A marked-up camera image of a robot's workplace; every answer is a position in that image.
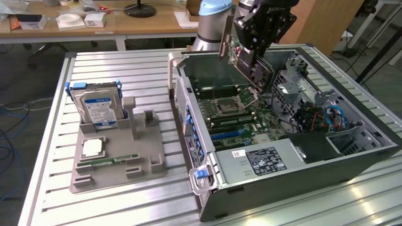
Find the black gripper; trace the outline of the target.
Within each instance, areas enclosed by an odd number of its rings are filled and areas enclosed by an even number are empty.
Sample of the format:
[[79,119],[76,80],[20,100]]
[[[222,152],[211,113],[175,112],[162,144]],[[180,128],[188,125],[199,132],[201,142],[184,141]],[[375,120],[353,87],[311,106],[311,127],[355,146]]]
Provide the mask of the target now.
[[291,14],[297,5],[297,0],[255,0],[247,14],[234,19],[238,41],[249,51],[279,42],[297,20]]

